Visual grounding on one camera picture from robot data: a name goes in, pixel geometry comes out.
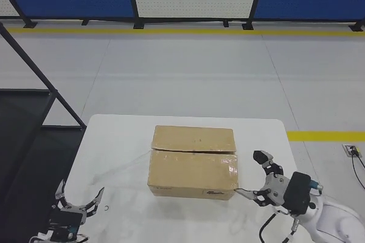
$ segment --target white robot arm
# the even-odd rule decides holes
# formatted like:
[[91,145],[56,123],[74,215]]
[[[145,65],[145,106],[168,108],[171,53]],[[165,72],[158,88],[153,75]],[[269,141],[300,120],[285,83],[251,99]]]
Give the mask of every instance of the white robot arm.
[[[316,243],[365,243],[365,228],[360,216],[349,207],[327,201],[321,196],[323,186],[310,176],[295,172],[291,179],[285,177],[282,167],[275,164],[273,156],[265,151],[254,151],[253,158],[265,170],[264,187],[259,191],[243,188],[235,191],[261,207],[273,205],[287,209],[287,214],[294,218],[291,235],[301,225]],[[318,190],[319,195],[311,194],[311,189]],[[289,242],[291,235],[283,242]]]
[[360,216],[351,208],[311,196],[316,206],[294,217],[317,243],[365,243],[365,228]]

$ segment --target white pegboard panel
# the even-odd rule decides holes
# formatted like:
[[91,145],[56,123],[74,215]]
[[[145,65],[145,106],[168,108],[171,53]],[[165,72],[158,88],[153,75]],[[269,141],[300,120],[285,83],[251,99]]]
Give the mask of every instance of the white pegboard panel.
[[143,18],[248,18],[253,0],[136,0]]
[[0,0],[0,16],[19,16],[9,0]]

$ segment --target gray floor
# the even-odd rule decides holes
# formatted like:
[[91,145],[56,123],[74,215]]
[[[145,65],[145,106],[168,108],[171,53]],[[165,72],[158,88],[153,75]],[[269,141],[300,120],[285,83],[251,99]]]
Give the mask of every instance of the gray floor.
[[[15,38],[86,123],[93,114],[176,115],[277,118],[289,131],[365,131],[365,38]],[[43,87],[1,38],[0,87]],[[58,103],[46,123],[75,125]],[[358,145],[365,162],[365,143]],[[340,143],[291,147],[299,170],[365,220],[365,192]]]

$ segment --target yellow floor line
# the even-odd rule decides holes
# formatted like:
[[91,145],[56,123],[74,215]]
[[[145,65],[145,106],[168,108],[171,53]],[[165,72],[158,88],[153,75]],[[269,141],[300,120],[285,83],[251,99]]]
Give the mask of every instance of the yellow floor line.
[[365,142],[365,132],[288,131],[291,142]]
[[365,37],[365,32],[329,32],[329,31],[307,31],[307,30],[233,30],[233,29],[50,29],[38,28],[8,28],[11,33],[59,33],[59,34],[150,34],[150,35],[283,35],[283,36],[352,36]]

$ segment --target white table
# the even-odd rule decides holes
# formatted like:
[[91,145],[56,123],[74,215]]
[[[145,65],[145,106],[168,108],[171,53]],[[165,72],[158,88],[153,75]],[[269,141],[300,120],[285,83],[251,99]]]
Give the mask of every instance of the white table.
[[[90,242],[260,242],[258,232],[273,213],[236,194],[229,201],[156,197],[147,187],[150,144],[156,125],[232,128],[238,155],[239,186],[258,190],[265,173],[252,158],[265,150],[290,177],[296,171],[284,125],[279,120],[243,118],[94,115],[66,185],[73,204],[89,202],[105,187],[97,214],[80,232]],[[292,218],[279,214],[263,233],[282,242]],[[312,242],[302,228],[294,242]]]

